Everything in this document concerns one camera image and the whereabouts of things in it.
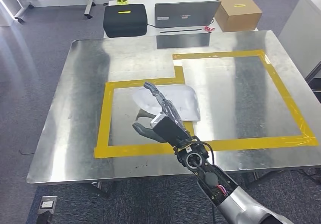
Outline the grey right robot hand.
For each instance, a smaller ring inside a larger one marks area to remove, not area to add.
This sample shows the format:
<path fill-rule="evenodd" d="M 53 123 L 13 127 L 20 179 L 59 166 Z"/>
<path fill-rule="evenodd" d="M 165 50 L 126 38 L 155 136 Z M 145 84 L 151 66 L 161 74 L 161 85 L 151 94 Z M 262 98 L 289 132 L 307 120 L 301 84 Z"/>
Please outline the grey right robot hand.
<path fill-rule="evenodd" d="M 176 148 L 181 148 L 191 140 L 191 135 L 185 128 L 182 120 L 172 102 L 166 99 L 152 83 L 145 82 L 143 86 L 157 99 L 161 107 L 161 111 L 152 118 L 151 128 L 139 123 L 139 117 L 136 117 L 133 127 L 137 133 L 160 143 L 169 143 Z"/>

